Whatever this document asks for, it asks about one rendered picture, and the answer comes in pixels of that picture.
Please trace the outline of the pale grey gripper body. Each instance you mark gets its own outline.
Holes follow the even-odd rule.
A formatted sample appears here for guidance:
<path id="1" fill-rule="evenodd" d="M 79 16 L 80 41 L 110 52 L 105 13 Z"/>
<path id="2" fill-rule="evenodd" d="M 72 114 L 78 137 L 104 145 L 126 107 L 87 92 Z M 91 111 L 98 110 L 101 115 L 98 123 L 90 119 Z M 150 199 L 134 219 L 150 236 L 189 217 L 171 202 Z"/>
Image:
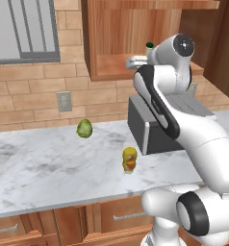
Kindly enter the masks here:
<path id="1" fill-rule="evenodd" d="M 147 64 L 146 56 L 133 56 L 126 61 L 127 69 L 138 69 L 142 65 Z"/>

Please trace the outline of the wooden cabinet door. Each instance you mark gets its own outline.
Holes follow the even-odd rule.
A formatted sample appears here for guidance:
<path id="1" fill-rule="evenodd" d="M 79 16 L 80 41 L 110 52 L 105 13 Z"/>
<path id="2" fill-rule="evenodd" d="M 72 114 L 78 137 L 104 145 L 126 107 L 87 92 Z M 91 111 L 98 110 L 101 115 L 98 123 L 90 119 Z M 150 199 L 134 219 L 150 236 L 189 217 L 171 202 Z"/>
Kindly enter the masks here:
<path id="1" fill-rule="evenodd" d="M 215 10 L 183 10 L 179 31 L 193 39 L 192 61 L 204 77 L 229 97 L 229 0 Z"/>

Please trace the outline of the yellow mustard bottle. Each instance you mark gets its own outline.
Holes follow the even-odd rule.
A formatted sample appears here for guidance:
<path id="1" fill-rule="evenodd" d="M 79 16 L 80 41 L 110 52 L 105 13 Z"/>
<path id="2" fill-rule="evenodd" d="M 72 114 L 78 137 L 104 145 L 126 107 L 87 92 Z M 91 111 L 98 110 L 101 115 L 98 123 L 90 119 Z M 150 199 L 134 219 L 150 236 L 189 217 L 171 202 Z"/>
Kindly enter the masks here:
<path id="1" fill-rule="evenodd" d="M 122 153 L 122 166 L 125 173 L 132 173 L 137 165 L 138 152 L 134 147 L 127 147 Z"/>

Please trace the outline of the narrow wooden cabinet panel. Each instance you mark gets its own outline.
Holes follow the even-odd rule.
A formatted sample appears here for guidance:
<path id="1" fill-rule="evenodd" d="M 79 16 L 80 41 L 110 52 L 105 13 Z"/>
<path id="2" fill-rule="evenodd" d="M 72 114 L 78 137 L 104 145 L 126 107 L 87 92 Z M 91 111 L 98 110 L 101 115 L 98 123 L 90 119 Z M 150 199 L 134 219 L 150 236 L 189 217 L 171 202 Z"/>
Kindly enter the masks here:
<path id="1" fill-rule="evenodd" d="M 63 246 L 83 241 L 81 230 L 81 208 L 67 207 L 54 210 L 60 240 Z"/>

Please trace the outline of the green-capped white bottle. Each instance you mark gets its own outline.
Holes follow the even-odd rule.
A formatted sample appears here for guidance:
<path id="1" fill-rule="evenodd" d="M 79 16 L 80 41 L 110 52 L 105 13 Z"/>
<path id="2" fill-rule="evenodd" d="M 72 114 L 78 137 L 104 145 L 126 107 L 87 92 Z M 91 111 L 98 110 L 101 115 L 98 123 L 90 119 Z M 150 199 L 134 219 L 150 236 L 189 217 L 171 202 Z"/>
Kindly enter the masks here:
<path id="1" fill-rule="evenodd" d="M 149 56 L 151 51 L 153 50 L 154 48 L 154 43 L 153 42 L 147 42 L 145 44 L 145 51 L 146 51 L 146 56 Z"/>

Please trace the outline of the dark grey toaster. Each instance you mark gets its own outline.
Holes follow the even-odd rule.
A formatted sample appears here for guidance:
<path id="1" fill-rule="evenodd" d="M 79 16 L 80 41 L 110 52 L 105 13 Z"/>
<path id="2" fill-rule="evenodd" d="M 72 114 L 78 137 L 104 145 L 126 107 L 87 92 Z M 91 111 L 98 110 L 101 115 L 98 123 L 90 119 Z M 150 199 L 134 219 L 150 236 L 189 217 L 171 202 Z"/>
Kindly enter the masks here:
<path id="1" fill-rule="evenodd" d="M 166 99 L 178 111 L 216 120 L 214 113 L 187 93 L 168 95 Z M 144 156 L 183 149 L 164 133 L 140 96 L 129 97 L 128 126 Z"/>

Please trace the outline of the green lettuce head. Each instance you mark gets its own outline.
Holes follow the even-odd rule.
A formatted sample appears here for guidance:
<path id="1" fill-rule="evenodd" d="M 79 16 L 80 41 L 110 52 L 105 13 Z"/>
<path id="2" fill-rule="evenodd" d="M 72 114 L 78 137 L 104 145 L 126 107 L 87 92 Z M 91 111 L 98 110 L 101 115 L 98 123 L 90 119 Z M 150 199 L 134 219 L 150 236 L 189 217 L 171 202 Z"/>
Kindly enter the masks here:
<path id="1" fill-rule="evenodd" d="M 88 119 L 83 119 L 77 126 L 76 133 L 79 137 L 89 138 L 92 135 L 92 126 Z"/>

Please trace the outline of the grey framed window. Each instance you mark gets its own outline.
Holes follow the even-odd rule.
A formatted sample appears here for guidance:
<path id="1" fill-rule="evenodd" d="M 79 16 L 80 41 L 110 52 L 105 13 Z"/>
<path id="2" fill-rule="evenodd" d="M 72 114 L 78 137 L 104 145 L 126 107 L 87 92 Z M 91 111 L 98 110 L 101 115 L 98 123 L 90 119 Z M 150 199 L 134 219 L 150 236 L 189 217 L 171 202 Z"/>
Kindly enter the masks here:
<path id="1" fill-rule="evenodd" d="M 0 0 L 0 64 L 60 60 L 53 0 Z"/>

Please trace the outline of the wooden drawer front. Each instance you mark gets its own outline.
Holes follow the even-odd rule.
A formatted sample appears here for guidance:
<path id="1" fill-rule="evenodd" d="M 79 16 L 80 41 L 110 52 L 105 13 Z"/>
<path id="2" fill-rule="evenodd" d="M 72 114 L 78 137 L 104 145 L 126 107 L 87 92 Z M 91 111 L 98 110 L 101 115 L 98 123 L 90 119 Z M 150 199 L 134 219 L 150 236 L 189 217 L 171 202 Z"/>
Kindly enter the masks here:
<path id="1" fill-rule="evenodd" d="M 122 216 L 126 214 L 143 212 L 140 196 L 116 199 L 101 203 L 100 210 L 101 230 L 103 233 L 135 228 L 153 223 L 153 217 L 148 215 L 119 221 L 114 221 L 113 219 L 113 215 Z"/>
<path id="2" fill-rule="evenodd" d="M 15 224 L 18 224 L 18 229 L 16 231 L 13 231 L 13 232 L 1 233 L 0 239 L 17 237 L 17 236 L 22 236 L 22 235 L 26 234 L 25 229 L 23 227 L 23 224 L 21 222 L 21 219 L 18 215 L 0 218 L 0 227 L 2 227 L 2 228 L 11 227 Z"/>

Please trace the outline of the open wooden wall cabinet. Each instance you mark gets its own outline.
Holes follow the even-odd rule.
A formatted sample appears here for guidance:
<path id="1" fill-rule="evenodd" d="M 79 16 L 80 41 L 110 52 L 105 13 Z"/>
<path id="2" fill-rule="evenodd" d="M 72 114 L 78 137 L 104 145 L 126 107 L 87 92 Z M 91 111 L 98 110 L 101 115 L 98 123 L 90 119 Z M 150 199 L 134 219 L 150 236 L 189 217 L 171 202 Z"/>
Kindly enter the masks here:
<path id="1" fill-rule="evenodd" d="M 128 80 L 126 60 L 178 33 L 183 10 L 214 10 L 218 0 L 81 0 L 85 61 L 94 82 Z"/>

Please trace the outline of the grey wall outlet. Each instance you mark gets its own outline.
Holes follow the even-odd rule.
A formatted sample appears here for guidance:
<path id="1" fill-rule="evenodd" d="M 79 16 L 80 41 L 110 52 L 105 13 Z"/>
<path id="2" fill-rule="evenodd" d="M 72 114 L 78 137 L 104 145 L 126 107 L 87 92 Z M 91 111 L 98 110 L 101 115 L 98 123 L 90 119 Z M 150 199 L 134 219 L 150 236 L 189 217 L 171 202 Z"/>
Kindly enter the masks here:
<path id="1" fill-rule="evenodd" d="M 194 97 L 196 93 L 196 89 L 197 89 L 197 83 L 191 83 L 190 88 L 188 89 L 188 94 Z"/>
<path id="2" fill-rule="evenodd" d="M 69 91 L 57 93 L 59 112 L 72 111 L 71 95 Z"/>

